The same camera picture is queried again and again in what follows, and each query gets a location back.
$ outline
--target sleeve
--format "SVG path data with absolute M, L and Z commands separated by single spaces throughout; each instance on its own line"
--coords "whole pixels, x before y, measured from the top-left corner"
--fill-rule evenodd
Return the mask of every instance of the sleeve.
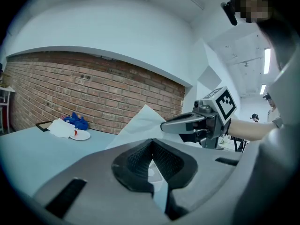
M 278 128 L 280 128 L 282 126 L 282 119 L 281 117 L 276 117 L 273 121 L 272 121 Z

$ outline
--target black slot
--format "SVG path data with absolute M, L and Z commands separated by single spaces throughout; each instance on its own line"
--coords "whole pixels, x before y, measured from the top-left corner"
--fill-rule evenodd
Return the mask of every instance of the black slot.
M 73 179 L 68 185 L 46 206 L 46 210 L 59 218 L 63 218 L 79 195 L 86 181 Z
M 229 159 L 229 158 L 225 158 L 225 157 L 219 157 L 215 161 L 219 162 L 219 163 L 231 165 L 231 166 L 236 166 L 239 163 L 238 160 L 233 160 L 233 159 Z

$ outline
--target ceiling fixture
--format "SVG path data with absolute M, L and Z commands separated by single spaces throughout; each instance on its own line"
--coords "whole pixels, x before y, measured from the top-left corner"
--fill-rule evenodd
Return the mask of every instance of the ceiling fixture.
M 261 89 L 261 93 L 260 93 L 260 95 L 262 95 L 263 93 L 264 93 L 264 90 L 266 89 L 266 85 L 265 84 L 263 84 L 262 85 L 262 89 Z
M 269 73 L 270 59 L 271 59 L 271 49 L 268 48 L 268 49 L 264 50 L 264 70 L 263 70 L 263 74 Z

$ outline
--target light blue table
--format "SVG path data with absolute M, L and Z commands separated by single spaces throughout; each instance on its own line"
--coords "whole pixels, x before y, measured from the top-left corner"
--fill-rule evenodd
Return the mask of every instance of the light blue table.
M 105 150 L 116 135 L 89 129 L 86 141 L 58 138 L 37 127 L 0 136 L 0 157 L 11 184 L 33 196 L 50 178 L 84 156 Z

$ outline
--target human arm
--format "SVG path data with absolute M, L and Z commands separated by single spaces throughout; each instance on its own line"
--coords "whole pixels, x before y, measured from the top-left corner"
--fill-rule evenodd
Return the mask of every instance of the human arm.
M 272 129 L 277 128 L 273 122 L 255 123 L 231 119 L 228 134 L 249 141 L 261 140 Z

